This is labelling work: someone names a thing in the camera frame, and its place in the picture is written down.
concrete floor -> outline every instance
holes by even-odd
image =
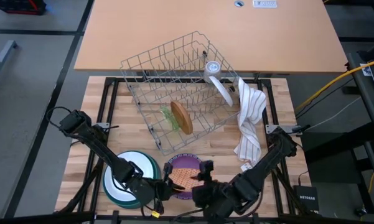
[[[88,0],[45,0],[48,12],[44,16],[6,14],[0,11],[0,29],[77,31]],[[339,36],[374,37],[374,12],[370,7],[327,6],[328,13]],[[11,53],[0,75],[0,217],[8,205],[26,157],[42,121],[47,103],[71,47],[72,35],[0,34],[0,50],[4,43],[15,40],[19,48]],[[80,108],[89,75],[114,75],[105,72],[76,72],[75,62],[82,38],[77,43],[56,106]],[[342,43],[345,52],[365,50],[371,43]],[[304,101],[335,76],[288,75],[289,89],[294,106]],[[332,96],[299,119],[299,124],[316,124],[332,116],[356,96],[336,91]],[[55,113],[53,120],[63,115]],[[369,121],[361,101],[340,116],[319,126],[304,136],[308,150],[316,133],[342,133]],[[54,209],[60,182],[69,152],[70,139],[48,127],[37,159],[22,195],[16,216],[48,214]],[[357,220],[352,213],[362,206],[348,156],[336,155],[309,167],[312,184],[319,192],[320,212],[326,217]],[[365,173],[367,181],[370,172]],[[374,221],[374,215],[365,217]]]

wooden work surface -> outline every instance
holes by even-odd
[[[82,111],[86,112],[93,121],[96,120],[98,114],[98,107],[100,105],[101,94],[103,91],[105,77],[90,77],[83,99]],[[294,111],[292,107],[291,97],[289,95],[288,84],[286,79],[272,78],[274,99],[276,102],[276,109],[279,123],[283,125],[296,124]],[[111,89],[108,93],[107,106],[111,96]],[[230,181],[236,174],[241,172],[240,166],[244,162],[237,159],[233,152],[240,140],[240,131],[235,122],[228,123],[214,132],[204,136],[201,139],[179,149],[178,151],[163,156],[155,145],[155,142],[147,129],[147,126],[139,113],[130,92],[125,83],[120,83],[118,88],[118,96],[116,97],[115,110],[113,113],[112,126],[119,125],[119,128],[110,131],[108,147],[115,153],[119,154],[123,151],[136,150],[145,152],[151,155],[157,163],[163,168],[165,162],[171,157],[179,153],[192,153],[198,155],[201,160],[213,160],[215,165],[215,178],[222,182]],[[271,110],[269,101],[267,104],[267,112],[270,120]],[[104,112],[103,121],[106,120],[107,111]],[[264,133],[263,122],[260,121],[257,126],[258,139],[261,144],[262,154],[267,153],[266,138]],[[301,144],[300,139],[292,137],[293,140]],[[75,144],[70,148],[70,153],[67,161],[65,173],[55,206],[56,210],[60,210],[69,202],[69,200],[76,194],[77,190],[83,183],[83,177],[86,169],[90,150],[82,144]],[[297,148],[297,156],[286,158],[288,165],[289,178],[291,185],[297,184],[297,177],[299,174],[307,171],[307,164],[304,153],[300,147]],[[301,177],[303,185],[311,185],[308,174]],[[100,192],[97,202],[97,213],[100,215],[111,215],[113,210],[119,210],[121,215],[138,215],[140,216],[140,209],[127,210],[123,209],[109,200],[105,195],[103,184],[100,184]],[[284,211],[288,211],[286,193],[281,186],[281,197],[283,201]],[[86,209],[90,208],[91,191],[86,200]],[[181,200],[171,198],[164,202],[165,216],[176,216],[190,210],[196,209],[192,200]],[[264,198],[258,210],[261,217],[277,217],[276,201],[274,197],[273,182],[271,175],[266,178],[264,186]]]
[[[77,70],[118,70],[122,60],[194,31],[239,72],[344,72],[347,59],[322,0],[95,1]]]

kitchen towel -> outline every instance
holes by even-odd
[[[261,120],[263,110],[266,107],[266,95],[260,90],[250,88],[242,78],[239,78],[238,89],[241,101],[238,127],[242,135],[234,152],[240,160],[249,160],[251,165],[254,166],[260,160],[261,155],[255,124]]]

sticker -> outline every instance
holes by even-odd
[[[256,0],[253,0],[253,7],[256,7],[256,8],[271,8],[271,9],[274,9],[276,7],[278,7],[276,1],[256,1]]]
[[[247,163],[245,163],[245,164],[243,164],[242,166],[241,166],[241,170],[242,171],[246,171],[246,170],[248,170],[248,169],[252,169],[253,167],[250,165],[250,163],[249,162],[247,162]]]
[[[152,211],[152,216],[155,217],[155,218],[159,218],[159,216],[161,216],[161,214],[157,213],[156,211]]]
[[[365,76],[369,76],[369,77],[371,77],[371,76],[372,76],[371,67],[368,66],[368,67],[363,68],[363,69],[362,69],[362,73],[363,73],[363,75],[365,75]]]

dish rack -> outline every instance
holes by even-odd
[[[209,61],[221,65],[220,81],[230,92],[232,107],[213,84],[203,79]],[[120,69],[163,155],[204,137],[231,119],[236,122],[240,110],[235,94],[238,75],[206,36],[197,31],[123,60]],[[138,72],[143,72],[143,81]],[[171,111],[171,101],[182,103],[187,110],[193,124],[192,134],[184,134],[165,116]]]

